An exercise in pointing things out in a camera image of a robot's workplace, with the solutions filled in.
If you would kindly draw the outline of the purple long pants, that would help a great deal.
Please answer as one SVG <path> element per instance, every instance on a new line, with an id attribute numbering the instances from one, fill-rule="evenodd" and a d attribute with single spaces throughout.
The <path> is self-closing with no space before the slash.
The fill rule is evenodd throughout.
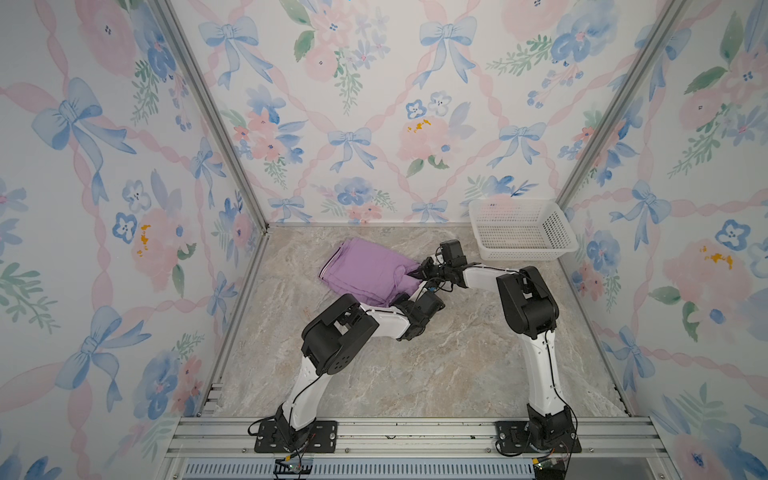
<path id="1" fill-rule="evenodd" d="M 420 264 L 382 245 L 361 238 L 343 241 L 318 278 L 339 295 L 389 307 L 401 294 L 413 295 L 421 282 L 410 273 Z"/>

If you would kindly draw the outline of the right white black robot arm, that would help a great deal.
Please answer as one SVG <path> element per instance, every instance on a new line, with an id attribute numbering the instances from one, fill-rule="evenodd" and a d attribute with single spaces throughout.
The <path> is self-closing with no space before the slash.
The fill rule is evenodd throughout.
<path id="1" fill-rule="evenodd" d="M 498 295 L 507 325 L 522 342 L 529 389 L 528 444 L 538 451 L 562 447 L 569 453 L 579 452 L 578 419 L 561 393 L 556 364 L 559 306 L 539 270 L 436 264 L 429 258 L 409 275 L 427 287 L 447 283 Z"/>

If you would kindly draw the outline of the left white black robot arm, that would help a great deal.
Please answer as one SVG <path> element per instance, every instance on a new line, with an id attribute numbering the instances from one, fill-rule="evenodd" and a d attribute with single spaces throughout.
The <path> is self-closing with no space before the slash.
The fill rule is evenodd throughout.
<path id="1" fill-rule="evenodd" d="M 279 431 L 291 440 L 308 432 L 331 377 L 348 367 L 370 339 L 410 341 L 444 308 L 431 291 L 413 298 L 401 294 L 390 307 L 366 305 L 351 294 L 340 296 L 302 331 L 300 371 L 275 415 Z"/>

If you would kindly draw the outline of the white plastic perforated basket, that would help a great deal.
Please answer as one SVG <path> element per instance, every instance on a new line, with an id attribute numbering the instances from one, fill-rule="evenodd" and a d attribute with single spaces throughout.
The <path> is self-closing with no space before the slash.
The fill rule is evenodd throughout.
<path id="1" fill-rule="evenodd" d="M 564 212 L 551 200 L 478 199 L 468 213 L 485 261 L 554 261 L 578 250 Z"/>

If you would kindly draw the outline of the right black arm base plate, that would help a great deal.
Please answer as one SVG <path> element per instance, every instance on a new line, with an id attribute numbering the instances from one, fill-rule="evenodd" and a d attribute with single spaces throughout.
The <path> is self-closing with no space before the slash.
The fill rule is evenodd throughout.
<path id="1" fill-rule="evenodd" d="M 496 421 L 495 448 L 502 455 L 546 453 L 581 453 L 582 446 L 573 427 L 548 432 L 542 426 L 531 425 L 528 421 Z"/>

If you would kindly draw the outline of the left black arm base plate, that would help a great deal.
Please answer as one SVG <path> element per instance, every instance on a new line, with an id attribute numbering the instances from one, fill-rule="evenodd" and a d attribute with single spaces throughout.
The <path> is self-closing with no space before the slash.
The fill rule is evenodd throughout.
<path id="1" fill-rule="evenodd" d="M 254 422 L 248 434 L 255 439 L 255 453 L 334 453 L 338 440 L 338 422 L 315 420 L 307 427 L 295 430 L 284 418 L 270 417 Z"/>

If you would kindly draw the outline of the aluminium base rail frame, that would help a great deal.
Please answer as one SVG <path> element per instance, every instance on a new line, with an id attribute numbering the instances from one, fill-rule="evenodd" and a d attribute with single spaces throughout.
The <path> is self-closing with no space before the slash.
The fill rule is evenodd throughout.
<path id="1" fill-rule="evenodd" d="M 346 418 L 301 451 L 250 419 L 184 419 L 159 479 L 678 479 L 647 417 L 586 418 L 576 446 L 511 443 L 491 418 Z"/>

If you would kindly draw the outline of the right aluminium corner post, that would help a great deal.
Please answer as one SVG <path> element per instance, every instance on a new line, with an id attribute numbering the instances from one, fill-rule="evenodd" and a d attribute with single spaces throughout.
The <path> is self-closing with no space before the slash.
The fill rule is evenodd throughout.
<path id="1" fill-rule="evenodd" d="M 663 4 L 661 13 L 652 25 L 644 46 L 639 49 L 631 64 L 625 81 L 616 90 L 616 94 L 606 108 L 593 139 L 582 150 L 581 158 L 577 161 L 574 170 L 556 198 L 557 205 L 562 209 L 567 207 L 577 192 L 579 185 L 592 168 L 615 127 L 634 101 L 641 84 L 651 74 L 655 62 L 668 44 L 676 26 L 681 22 L 681 18 L 689 6 L 690 1 L 686 0 L 666 1 Z"/>

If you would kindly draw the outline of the aluminium corner post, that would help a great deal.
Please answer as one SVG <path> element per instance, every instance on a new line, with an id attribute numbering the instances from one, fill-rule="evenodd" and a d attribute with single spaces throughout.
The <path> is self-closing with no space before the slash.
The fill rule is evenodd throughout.
<path id="1" fill-rule="evenodd" d="M 218 112 L 217 105 L 206 85 L 203 72 L 179 23 L 172 3 L 166 0 L 150 0 L 148 5 L 155 15 L 161 30 L 166 35 L 170 49 L 176 57 L 182 73 L 187 78 L 190 91 L 201 111 L 203 119 L 210 128 L 212 137 L 223 154 L 226 165 L 234 176 L 236 186 L 243 194 L 245 205 L 257 225 L 257 231 L 262 236 L 266 235 L 268 233 L 268 223 L 259 207 L 255 192 L 247 177 L 247 172 L 235 153 L 232 140 L 225 130 L 225 125 Z"/>
<path id="2" fill-rule="evenodd" d="M 661 13 L 652 25 L 644 46 L 639 49 L 631 64 L 625 81 L 616 90 L 616 94 L 606 108 L 593 139 L 582 150 L 581 158 L 577 161 L 574 170 L 556 198 L 557 205 L 562 209 L 567 207 L 577 192 L 579 185 L 592 168 L 615 127 L 634 101 L 641 84 L 651 74 L 655 62 L 668 44 L 676 26 L 681 22 L 681 18 L 689 6 L 690 1 L 686 0 L 666 1 L 663 4 Z"/>

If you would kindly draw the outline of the left aluminium corner post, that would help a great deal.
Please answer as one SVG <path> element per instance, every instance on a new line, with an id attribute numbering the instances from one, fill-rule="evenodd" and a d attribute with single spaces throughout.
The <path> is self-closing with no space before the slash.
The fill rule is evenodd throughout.
<path id="1" fill-rule="evenodd" d="M 268 223 L 259 207 L 255 192 L 247 177 L 247 172 L 235 153 L 232 140 L 225 130 L 225 125 L 218 112 L 217 105 L 206 85 L 203 72 L 179 23 L 172 3 L 166 0 L 150 0 L 148 5 L 155 15 L 161 30 L 166 35 L 170 49 L 176 57 L 182 73 L 187 78 L 190 91 L 201 111 L 203 119 L 210 128 L 212 137 L 223 154 L 226 165 L 234 176 L 236 186 L 243 194 L 245 205 L 257 225 L 257 231 L 262 236 L 266 235 L 268 233 Z"/>

